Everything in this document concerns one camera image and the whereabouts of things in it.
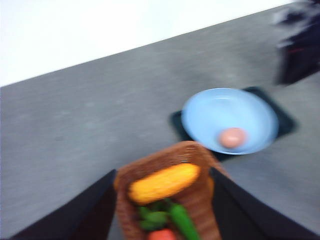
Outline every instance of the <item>green pepper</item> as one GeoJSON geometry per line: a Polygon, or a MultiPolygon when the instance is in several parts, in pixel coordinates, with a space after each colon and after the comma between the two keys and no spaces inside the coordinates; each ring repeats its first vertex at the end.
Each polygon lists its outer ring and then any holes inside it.
{"type": "Polygon", "coordinates": [[[169,199],[166,199],[166,201],[170,204],[168,209],[170,218],[183,236],[187,240],[200,240],[197,229],[187,210],[181,204],[173,203],[169,199]]]}
{"type": "Polygon", "coordinates": [[[168,221],[168,214],[164,211],[150,211],[145,206],[140,206],[139,214],[142,220],[140,227],[147,231],[154,231],[163,228],[168,221]]]}

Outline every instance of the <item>green vegetable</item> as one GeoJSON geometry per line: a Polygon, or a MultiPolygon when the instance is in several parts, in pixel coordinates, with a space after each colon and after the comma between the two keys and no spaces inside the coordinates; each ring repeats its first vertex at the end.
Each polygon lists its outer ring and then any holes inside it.
{"type": "Polygon", "coordinates": [[[156,201],[150,205],[152,212],[165,211],[164,201],[156,201]]]}
{"type": "Polygon", "coordinates": [[[155,211],[146,215],[145,220],[150,221],[155,224],[164,225],[167,223],[167,213],[164,211],[155,211]]]}
{"type": "Polygon", "coordinates": [[[139,215],[142,219],[145,219],[149,213],[151,213],[151,211],[146,206],[139,207],[139,215]]]}
{"type": "Polygon", "coordinates": [[[147,231],[154,231],[163,228],[168,221],[168,214],[164,211],[150,211],[145,206],[140,206],[140,217],[143,219],[140,221],[140,227],[147,231]]]}
{"type": "Polygon", "coordinates": [[[187,210],[182,205],[173,203],[168,198],[166,198],[166,201],[169,203],[168,212],[170,218],[183,236],[187,240],[200,240],[197,229],[189,217],[187,210]]]}

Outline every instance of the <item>egg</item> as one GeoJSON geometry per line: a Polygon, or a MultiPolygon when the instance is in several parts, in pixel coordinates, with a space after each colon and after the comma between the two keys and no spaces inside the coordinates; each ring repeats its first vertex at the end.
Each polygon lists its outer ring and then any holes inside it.
{"type": "Polygon", "coordinates": [[[241,146],[247,140],[247,133],[238,127],[231,127],[223,130],[219,135],[219,142],[228,149],[241,146]]]}

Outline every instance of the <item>black object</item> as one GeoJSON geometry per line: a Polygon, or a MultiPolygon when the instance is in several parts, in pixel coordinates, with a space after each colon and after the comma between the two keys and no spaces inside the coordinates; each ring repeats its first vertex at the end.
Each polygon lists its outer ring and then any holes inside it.
{"type": "Polygon", "coordinates": [[[223,240],[320,240],[320,237],[265,205],[215,168],[212,207],[223,240]]]}
{"type": "MultiPolygon", "coordinates": [[[[296,122],[280,106],[278,106],[261,88],[252,86],[243,90],[255,94],[256,96],[264,100],[267,104],[269,104],[269,106],[273,109],[279,122],[277,138],[292,132],[297,127],[296,122]]],[[[181,114],[181,111],[174,112],[170,116],[171,123],[182,141],[193,141],[193,139],[188,135],[188,133],[185,131],[182,125],[181,114]]],[[[234,157],[234,155],[224,154],[215,151],[213,151],[213,153],[220,161],[234,157]]]]}
{"type": "Polygon", "coordinates": [[[116,206],[112,170],[10,240],[106,240],[116,206]]]}
{"type": "Polygon", "coordinates": [[[292,84],[320,70],[320,13],[309,18],[302,31],[282,41],[279,83],[292,84]]]}

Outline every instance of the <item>red tomato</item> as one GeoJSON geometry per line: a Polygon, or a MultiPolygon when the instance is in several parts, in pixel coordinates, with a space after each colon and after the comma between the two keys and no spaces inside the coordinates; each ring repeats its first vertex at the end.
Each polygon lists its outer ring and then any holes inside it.
{"type": "Polygon", "coordinates": [[[147,240],[177,240],[173,231],[164,228],[158,231],[152,231],[148,235],[147,240]]]}

